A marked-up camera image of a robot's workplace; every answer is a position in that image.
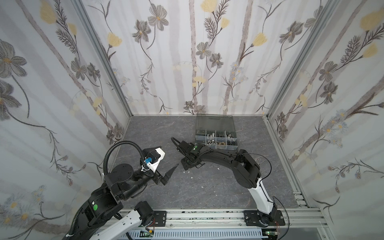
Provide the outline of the green compartment organizer box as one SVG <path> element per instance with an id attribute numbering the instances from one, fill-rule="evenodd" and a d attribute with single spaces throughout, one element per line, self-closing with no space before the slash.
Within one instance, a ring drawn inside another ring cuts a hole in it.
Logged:
<path id="1" fill-rule="evenodd" d="M 197 115 L 195 143 L 211 149 L 238 150 L 238 139 L 233 116 Z"/>

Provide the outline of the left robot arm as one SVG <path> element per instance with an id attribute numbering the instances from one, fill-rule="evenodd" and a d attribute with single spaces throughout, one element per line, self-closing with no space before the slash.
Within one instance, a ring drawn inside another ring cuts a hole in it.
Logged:
<path id="1" fill-rule="evenodd" d="M 140 167 L 137 170 L 129 164 L 119 164 L 108 169 L 109 158 L 121 145 L 130 145 L 139 153 Z M 132 141 L 120 141 L 112 145 L 103 160 L 103 184 L 91 193 L 89 199 L 78 209 L 64 236 L 65 240 L 89 240 L 102 226 L 113 217 L 122 220 L 120 210 L 123 202 L 142 193 L 149 181 L 166 185 L 175 168 L 162 176 L 157 168 L 164 159 L 165 152 L 160 146 L 141 149 Z"/>

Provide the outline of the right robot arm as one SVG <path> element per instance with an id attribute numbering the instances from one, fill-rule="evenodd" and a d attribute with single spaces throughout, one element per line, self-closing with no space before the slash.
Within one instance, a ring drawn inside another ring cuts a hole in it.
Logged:
<path id="1" fill-rule="evenodd" d="M 244 211 L 247 226 L 266 228 L 269 226 L 288 226 L 288 217 L 283 213 L 264 187 L 260 166 L 252 157 L 253 154 L 245 150 L 216 150 L 203 144 L 180 142 L 172 137 L 171 141 L 184 156 L 181 160 L 183 168 L 200 168 L 206 162 L 221 165 L 230 169 L 237 183 L 248 189 L 257 205 L 256 210 Z"/>

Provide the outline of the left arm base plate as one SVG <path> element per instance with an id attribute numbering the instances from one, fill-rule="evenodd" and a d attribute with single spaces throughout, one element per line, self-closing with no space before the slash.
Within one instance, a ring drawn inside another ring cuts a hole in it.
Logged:
<path id="1" fill-rule="evenodd" d="M 167 222 L 167 211 L 154 211 L 149 227 L 165 227 Z"/>

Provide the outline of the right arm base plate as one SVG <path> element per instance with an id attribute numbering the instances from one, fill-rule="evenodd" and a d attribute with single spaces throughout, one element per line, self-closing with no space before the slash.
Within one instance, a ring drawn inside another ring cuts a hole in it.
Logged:
<path id="1" fill-rule="evenodd" d="M 260 211 L 243 211 L 246 226 L 256 226 L 260 228 L 285 226 L 286 222 L 280 210 L 272 215 L 264 214 Z"/>

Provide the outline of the aluminium front rail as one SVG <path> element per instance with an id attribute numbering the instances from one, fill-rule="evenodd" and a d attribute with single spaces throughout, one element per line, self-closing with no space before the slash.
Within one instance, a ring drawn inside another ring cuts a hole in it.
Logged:
<path id="1" fill-rule="evenodd" d="M 255 228 L 246 226 L 243 211 L 256 209 L 167 209 L 165 227 L 157 229 L 197 229 L 197 228 Z M 316 208 L 287 208 L 278 209 L 285 219 L 285 226 L 279 228 L 320 228 L 328 224 L 319 209 Z"/>

